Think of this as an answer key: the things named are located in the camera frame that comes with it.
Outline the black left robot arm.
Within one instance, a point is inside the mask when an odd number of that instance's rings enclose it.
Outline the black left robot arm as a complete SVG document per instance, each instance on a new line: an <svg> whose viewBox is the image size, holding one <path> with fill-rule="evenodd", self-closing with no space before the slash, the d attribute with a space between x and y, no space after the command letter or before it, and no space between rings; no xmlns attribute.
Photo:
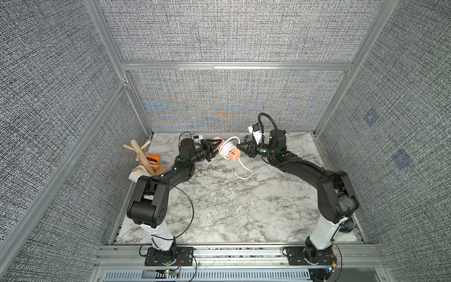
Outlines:
<svg viewBox="0 0 451 282"><path fill-rule="evenodd" d="M170 170L157 176L138 178L127 217L148 232L154 249L171 253L176 248L176 237L169 232L164 221L169 193L194 175L197 162L210 162L218 154L222 141L219 137L199 142L185 138L179 142L179 155Z"/></svg>

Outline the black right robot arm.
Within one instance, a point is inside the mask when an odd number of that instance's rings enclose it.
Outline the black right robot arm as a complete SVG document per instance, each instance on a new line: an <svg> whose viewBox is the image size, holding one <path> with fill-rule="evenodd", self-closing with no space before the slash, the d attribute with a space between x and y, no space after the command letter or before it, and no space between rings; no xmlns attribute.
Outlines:
<svg viewBox="0 0 451 282"><path fill-rule="evenodd" d="M316 189L320 218L314 232L305 241L304 253L310 256L310 261L328 253L340 224L359 208L357 194L347 173L322 168L290 152L284 130L272 130L269 143L257 142L248 136L238 149L249 157L266 157L271 166Z"/></svg>

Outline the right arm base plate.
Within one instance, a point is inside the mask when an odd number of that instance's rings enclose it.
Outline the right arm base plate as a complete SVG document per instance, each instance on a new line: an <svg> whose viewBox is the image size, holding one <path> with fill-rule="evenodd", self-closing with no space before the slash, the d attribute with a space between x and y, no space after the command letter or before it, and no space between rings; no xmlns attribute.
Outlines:
<svg viewBox="0 0 451 282"><path fill-rule="evenodd" d="M337 264L337 256L331 247L317 250L315 247L287 247L282 253L288 259L290 266L333 266Z"/></svg>

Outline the pink power strip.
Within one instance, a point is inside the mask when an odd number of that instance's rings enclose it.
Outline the pink power strip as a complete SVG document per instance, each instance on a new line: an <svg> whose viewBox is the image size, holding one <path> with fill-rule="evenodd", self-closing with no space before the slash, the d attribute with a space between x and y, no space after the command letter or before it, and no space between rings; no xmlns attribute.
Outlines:
<svg viewBox="0 0 451 282"><path fill-rule="evenodd" d="M235 139L238 144L240 144L241 140L237 136L230 137L227 140L224 140L218 136L215 137L214 140L220 140L220 144L215 149L215 151L217 151L219 155L226 160L238 161L241 156L241 152L237 148L237 145L232 142L233 139Z"/></svg>

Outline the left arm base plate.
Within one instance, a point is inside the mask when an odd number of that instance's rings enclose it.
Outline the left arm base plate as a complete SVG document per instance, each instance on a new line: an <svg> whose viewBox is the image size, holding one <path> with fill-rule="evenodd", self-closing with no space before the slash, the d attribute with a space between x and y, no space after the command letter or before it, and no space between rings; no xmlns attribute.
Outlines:
<svg viewBox="0 0 451 282"><path fill-rule="evenodd" d="M169 251L156 250L150 247L146 254L144 265L149 267L192 266L193 256L193 247L177 247Z"/></svg>

